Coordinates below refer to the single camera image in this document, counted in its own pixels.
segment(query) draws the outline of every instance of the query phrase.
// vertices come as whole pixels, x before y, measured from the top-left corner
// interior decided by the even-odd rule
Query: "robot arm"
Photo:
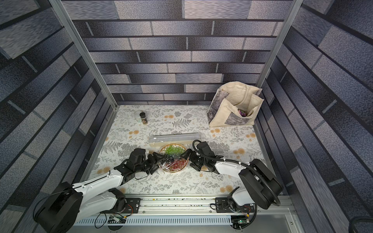
[[[250,163],[238,162],[215,155],[207,142],[200,142],[195,151],[189,149],[184,158],[189,157],[191,167],[201,171],[206,166],[210,172],[227,174],[242,180],[245,187],[235,189],[230,195],[232,198],[231,209],[241,209],[245,204],[256,203],[263,209],[268,209],[273,203],[280,205],[277,196],[282,191],[282,186],[274,174],[258,159]]]
[[[116,189],[144,171],[153,174],[163,156],[147,156],[145,149],[134,149],[128,159],[108,173],[91,180],[69,184],[61,183],[47,198],[34,216],[47,232],[65,233],[75,222],[92,214],[105,211],[118,213],[127,203],[124,194]]]
[[[188,149],[181,157],[189,157],[197,171],[206,166],[210,172],[242,180],[245,187],[233,190],[228,196],[233,210],[250,203],[267,209],[282,190],[276,177],[260,160],[254,159],[250,164],[226,160],[215,155],[206,142],[200,142],[195,151]],[[127,203],[124,194],[115,187],[133,179],[137,172],[153,174],[162,159],[157,153],[146,157],[145,150],[137,148],[127,160],[102,176],[72,185],[61,183],[36,212],[34,220],[49,233],[65,233],[76,221],[92,214],[121,212]]]

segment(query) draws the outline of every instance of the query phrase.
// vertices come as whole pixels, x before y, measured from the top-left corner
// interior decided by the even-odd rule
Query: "fruit plate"
[[[170,143],[161,148],[159,153],[165,155],[166,159],[159,163],[159,167],[170,173],[175,173],[183,170],[189,162],[189,158],[185,160],[180,155],[186,151],[186,147],[179,143]]]

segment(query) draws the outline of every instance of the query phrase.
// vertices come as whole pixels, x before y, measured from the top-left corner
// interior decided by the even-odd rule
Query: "bag handle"
[[[242,101],[241,101],[240,103],[238,103],[238,104],[236,104],[236,105],[240,105],[240,104],[242,104],[242,103],[246,100],[247,95],[248,95],[248,93],[249,93],[249,90],[247,89],[247,86],[245,87],[245,89],[246,89],[246,91],[245,91],[244,98],[242,99]]]

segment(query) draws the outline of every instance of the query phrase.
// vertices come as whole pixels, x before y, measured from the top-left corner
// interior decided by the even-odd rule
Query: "black bracket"
[[[132,206],[132,208],[134,209],[133,214],[137,214],[139,212],[140,200],[141,198],[126,198],[127,204]],[[123,210],[122,213],[130,214],[131,212],[132,212],[131,208],[127,206],[125,210]]]
[[[228,198],[215,198],[216,212],[217,213],[234,213],[229,208]],[[254,213],[253,206],[242,206],[242,213]]]

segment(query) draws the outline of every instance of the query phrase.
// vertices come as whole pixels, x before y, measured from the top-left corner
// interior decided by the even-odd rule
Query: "floral tablecloth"
[[[148,144],[150,136],[200,133],[217,155],[250,162],[254,158],[265,163],[252,126],[229,126],[210,129],[208,106],[120,106],[114,123],[90,174],[90,179],[108,172],[128,158],[135,148],[158,152]],[[135,111],[146,113],[148,124],[134,119]],[[142,178],[146,173],[137,173]],[[241,180],[209,172],[198,172],[189,165],[180,172],[167,173],[158,169],[153,175],[132,179],[118,187],[123,193],[136,194],[228,194]]]

